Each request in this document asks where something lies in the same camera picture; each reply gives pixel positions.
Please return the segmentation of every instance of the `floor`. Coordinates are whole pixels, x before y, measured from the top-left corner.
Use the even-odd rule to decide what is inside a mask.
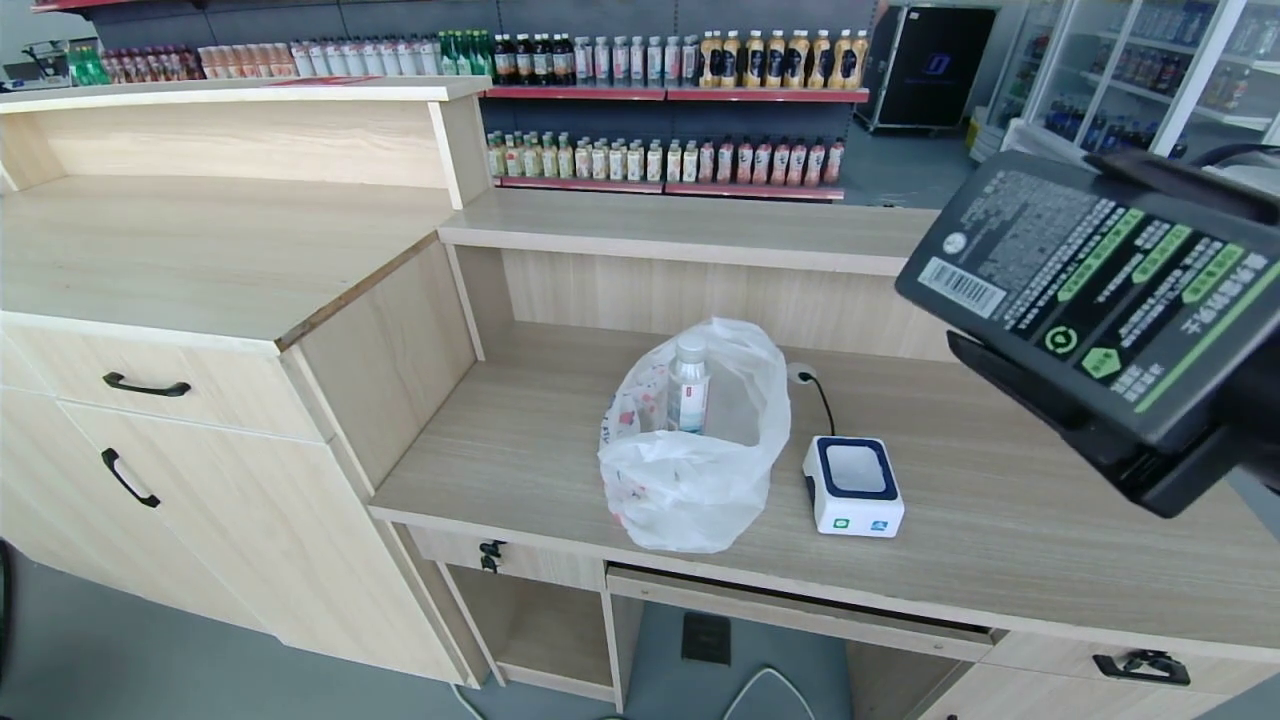
[[[1248,478],[1231,482],[1280,534],[1280,497]],[[20,556],[15,577],[17,623],[0,680],[0,715],[13,720],[471,719],[444,683],[291,650],[271,637]],[[782,670],[819,720],[850,717],[842,642],[733,621],[732,665],[726,667],[680,659],[681,619],[673,607],[649,603],[631,676],[630,720],[719,720],[762,664]],[[593,720],[613,710],[529,685],[490,682],[463,692],[488,720]],[[1274,720],[1277,706],[1280,676],[1202,720]],[[795,698],[772,678],[762,679],[733,714],[733,720],[803,717]]]

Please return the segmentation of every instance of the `drawer handle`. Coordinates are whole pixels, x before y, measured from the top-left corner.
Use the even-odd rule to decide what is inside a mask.
[[[124,375],[120,373],[108,373],[102,375],[102,382],[108,387],[115,389],[127,389],[129,392],[141,392],[142,395],[163,395],[165,397],[182,397],[191,392],[191,386],[187,383],[173,383],[169,387],[138,387],[124,384]]]
[[[129,495],[133,496],[133,500],[137,500],[138,502],[146,505],[147,507],[155,507],[160,505],[159,497],[154,495],[142,497],[141,495],[138,495],[136,489],[133,489],[133,486],[131,486],[123,477],[120,477],[120,471],[115,469],[115,461],[119,459],[120,454],[116,452],[114,447],[108,447],[106,450],[102,451],[102,464],[106,465],[106,469],[110,470],[113,475],[115,475],[115,479],[119,480],[122,486],[124,486],[124,489],[129,491]]]
[[[1144,680],[1147,683],[1161,683],[1165,685],[1192,684],[1192,675],[1187,666],[1174,660],[1167,652],[1158,650],[1135,650],[1124,656],[1124,665],[1116,665],[1110,655],[1094,655],[1093,664],[1098,666],[1107,678],[1120,680]],[[1138,673],[1143,667],[1151,667],[1155,673]]]

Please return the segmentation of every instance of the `white plastic bag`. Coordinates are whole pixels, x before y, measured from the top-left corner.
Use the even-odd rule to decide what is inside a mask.
[[[751,323],[712,318],[685,332],[707,341],[705,434],[660,429],[671,338],[631,368],[609,402],[600,474],[609,511],[640,547],[719,552],[769,498],[769,473],[791,436],[787,368]]]

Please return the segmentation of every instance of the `store shelf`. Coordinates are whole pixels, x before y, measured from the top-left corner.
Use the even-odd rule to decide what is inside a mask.
[[[844,200],[842,187],[790,187],[778,184],[667,183],[664,195],[709,197],[755,197],[764,200]]]
[[[870,91],[808,87],[668,87],[667,100],[692,102],[867,102]]]
[[[595,192],[631,192],[637,195],[660,195],[660,182],[614,182],[579,178],[494,178],[498,187],[524,187],[535,190],[585,190]]]
[[[536,100],[649,100],[667,97],[664,87],[529,87],[497,86],[485,97],[524,97]]]

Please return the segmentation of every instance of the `barcode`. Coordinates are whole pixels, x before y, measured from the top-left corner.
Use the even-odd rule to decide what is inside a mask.
[[[920,284],[983,318],[991,318],[1005,299],[1005,291],[938,258],[929,259],[920,273]]]

